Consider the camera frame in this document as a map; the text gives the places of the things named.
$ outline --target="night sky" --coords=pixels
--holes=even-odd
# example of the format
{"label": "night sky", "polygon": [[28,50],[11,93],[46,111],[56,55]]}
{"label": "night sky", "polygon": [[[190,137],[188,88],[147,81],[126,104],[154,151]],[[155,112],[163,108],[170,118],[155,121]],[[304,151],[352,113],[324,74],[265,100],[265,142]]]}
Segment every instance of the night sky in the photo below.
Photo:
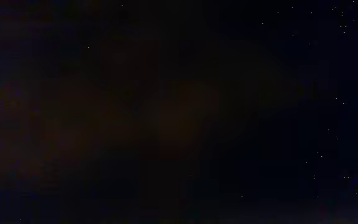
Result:
{"label": "night sky", "polygon": [[0,223],[358,223],[358,1],[0,1]]}

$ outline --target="dark sky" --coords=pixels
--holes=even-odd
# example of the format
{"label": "dark sky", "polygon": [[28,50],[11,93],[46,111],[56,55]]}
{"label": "dark sky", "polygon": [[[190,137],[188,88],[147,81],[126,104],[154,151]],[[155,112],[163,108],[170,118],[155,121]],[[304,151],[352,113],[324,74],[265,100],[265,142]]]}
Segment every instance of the dark sky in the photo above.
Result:
{"label": "dark sky", "polygon": [[0,223],[358,221],[358,1],[1,1]]}

